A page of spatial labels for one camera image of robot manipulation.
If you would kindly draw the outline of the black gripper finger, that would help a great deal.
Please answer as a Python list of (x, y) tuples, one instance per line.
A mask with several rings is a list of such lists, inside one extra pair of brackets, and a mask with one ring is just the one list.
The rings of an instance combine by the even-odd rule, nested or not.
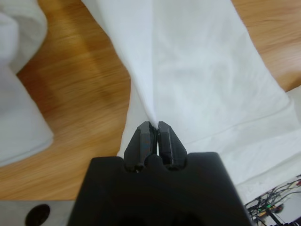
[(127, 171), (141, 171), (147, 158), (157, 153), (157, 130), (149, 121), (143, 122), (134, 132), (124, 152)]
[(172, 127), (163, 121), (158, 123), (158, 151), (169, 170), (181, 170), (185, 167), (187, 151)]

